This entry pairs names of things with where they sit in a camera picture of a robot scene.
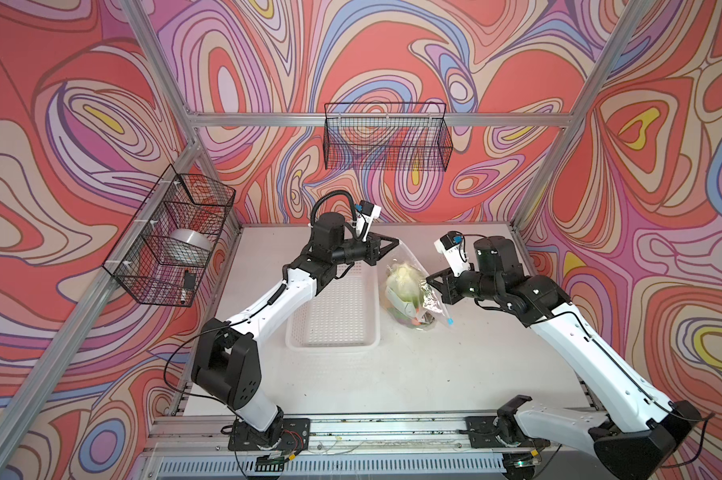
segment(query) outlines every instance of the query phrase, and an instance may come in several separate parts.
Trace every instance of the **clear plastic bag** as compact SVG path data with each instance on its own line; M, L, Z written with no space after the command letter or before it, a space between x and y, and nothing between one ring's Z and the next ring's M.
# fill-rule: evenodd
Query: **clear plastic bag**
M438 293L425 281L427 272L402 242L377 264L379 302L398 323L429 330L436 321L452 325Z

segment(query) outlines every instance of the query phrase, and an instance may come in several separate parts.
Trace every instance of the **colorful swirl pattern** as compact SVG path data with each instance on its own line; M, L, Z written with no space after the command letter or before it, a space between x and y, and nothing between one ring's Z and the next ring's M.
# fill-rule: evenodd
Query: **colorful swirl pattern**
M118 0L54 3L0 1L0 414L184 148ZM230 240L190 309L112 297L3 478L126 477Z
M571 109L622 9L611 0L200 0L162 2L151 20L191 110L438 99L452 112L554 113ZM556 75L541 82L541 72ZM238 189L244 222L307 222L318 192L337 187L381 203L384 220L438 222L509 220L555 133L455 128L449 171L396 174L326 172L309 153L322 151L320 128L216 127L201 137ZM479 170L462 173L470 168Z
M722 2L656 2L537 200L538 271L654 385L718 414L701 460L657 475L722 478Z

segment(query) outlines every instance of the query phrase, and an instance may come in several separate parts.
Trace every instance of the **aluminum frame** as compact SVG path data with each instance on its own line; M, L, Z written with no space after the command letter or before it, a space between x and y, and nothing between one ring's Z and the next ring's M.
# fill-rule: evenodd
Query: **aluminum frame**
M526 244L524 243L524 240L521 238L521 233L519 232L519 228L517 226L513 226L510 222L506 222L508 225L508 228L510 230L510 236L513 237L513 243L515 244L516 249L519 251L519 254L521 255L521 260L526 265L527 270L529 271L529 275L532 274L532 269L535 268L535 261L532 260L531 255L529 255L529 249L526 248Z
M579 127L582 125L586 112L594 102L598 91L600 91L606 82L608 74L614 67L619 55L623 52L627 41L633 34L644 12L653 4L654 0L630 0L623 14L620 16L612 35L607 40L604 51L597 59L593 72L590 73L585 81L583 90L580 92L577 101L575 101L571 113L448 115L449 120L447 120L447 124L451 126L558 126L563 128L554 141L550 154L543 160L543 164L535 174L535 178L525 191L521 205L516 210L513 219L511 219L512 226L517 224L518 219L522 219L528 214L529 210L534 207L533 199L538 197L539 193L547 187L550 174L558 168L558 165L563 160L567 146L577 134L577 130L579 130ZM150 24L148 16L142 9L139 0L122 0L122 7L136 35L137 41L143 49L151 69L156 75L159 88L164 91L174 116L183 134L186 136L186 148L175 163L175 168L177 168L178 171L188 171L192 165L194 154L200 153L201 170L212 178L219 178L217 170L214 168L213 162L209 158L208 152L206 148L203 147L198 132L196 131L196 128L199 127L214 125L232 126L239 124L299 127L320 126L323 124L322 114L223 114L221 116L218 114L197 114L189 112L186 102L183 100L179 88L170 73L168 63L158 43L158 37ZM316 124L316 122L318 122L316 115L321 119L321 122L318 124ZM155 195L154 198L161 198L161 195ZM155 200L146 202L144 209L146 214L152 213L152 208L149 206L155 208L154 202ZM126 239L119 248L128 248L134 241L138 231L139 228L135 228L133 225L125 235ZM517 235L518 232L514 231L514 238L517 238ZM84 296L79 300L76 308L55 335L52 343L46 351L44 351L39 361L36 362L36 365L21 385L18 393L14 395L10 404L2 411L0 416L0 475L15 449L20 444L22 437L27 433L32 422L38 416L41 408L43 408L47 398L49 398L49 394L62 377L72 357L78 352L83 340L86 338L86 334L102 312L102 308L104 308L107 303L109 296L115 291L115 284L116 282L110 279L109 275L104 271L98 274L95 282L89 286ZM377 417L384 418L389 415L393 414L383 414ZM460 412L456 415L462 418L466 415L466 412ZM342 419L340 419L340 422L347 424L347 416L343 417L345 417L345 422L343 422ZM179 431L169 434L169 438L185 436L183 441L187 442L188 438L186 435L193 429L193 420L183 417L157 419L151 435L157 435L154 432L155 429L164 426L164 423L168 419L177 422L175 426L179 427ZM211 421L219 426L221 417L214 417Z
M464 412L309 414L285 418L310 418L311 447L306 455L325 455L337 448L357 453L528 452L529 447L470 448L466 416L496 416L496 410ZM145 451L153 455L230 455L228 436L220 426L233 423L234 416L156 418Z
M132 31L135 33L137 44L142 48L145 59L148 61L148 65L155 75L159 88L164 92L164 96L169 103L169 107L172 109L174 118L185 135L185 140L188 143L202 146L198 132L193 128L191 121L188 119L187 114L190 110L180 92L177 82L174 81L172 71L169 69L169 63L166 57L164 57L164 52L158 42L158 36L151 25L148 15L142 8L140 0L122 0L121 4L127 22L129 22L129 26L132 27ZM209 152L206 148L203 148L201 165L199 167L207 177L217 180L220 179L217 168L214 167L214 163L209 157Z
M204 127L323 127L325 115L320 113L273 113L273 114L208 114L187 115L195 128ZM532 114L514 112L507 114L445 114L449 127L567 127L574 115Z
M537 206L536 199L548 187L552 174L564 160L569 145L577 138L580 126L585 120L587 111L593 106L598 92L604 87L609 74L614 69L620 55L625 50L630 37L635 32L644 14L648 12L656 0L630 0L617 20L614 31L606 40L606 46L593 67L593 72L585 80L577 100L572 108L573 118L567 128L558 132L550 148L550 153L542 160L531 179L529 187L521 197L519 208L511 218L511 225L517 225L526 218Z
M350 453L328 453L328 457L300 455L283 466L270 471L257 468L257 456L165 456L150 457L149 463L136 480L166 479L217 480L235 478L241 472L249 478L297 478L314 480L317 477L334 478L377 478L377 475L438 475L438 478L452 478L459 474L501 474L507 472L501 453L482 452L440 452L427 453L383 453L362 456ZM538 465L539 456L531 460Z

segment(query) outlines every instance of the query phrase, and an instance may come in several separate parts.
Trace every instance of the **plastic tray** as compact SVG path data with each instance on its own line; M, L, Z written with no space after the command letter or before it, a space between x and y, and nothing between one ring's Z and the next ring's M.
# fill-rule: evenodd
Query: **plastic tray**
M375 267L357 263L287 321L287 347L311 353L359 352L379 343Z

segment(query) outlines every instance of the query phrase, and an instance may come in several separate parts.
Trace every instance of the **wire mesh basket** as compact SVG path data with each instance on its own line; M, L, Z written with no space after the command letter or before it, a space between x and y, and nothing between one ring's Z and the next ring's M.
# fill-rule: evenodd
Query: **wire mesh basket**
M139 303L191 306L235 194L212 178L174 172L135 243L103 266Z
M324 105L324 166L332 170L441 170L452 137L443 102Z

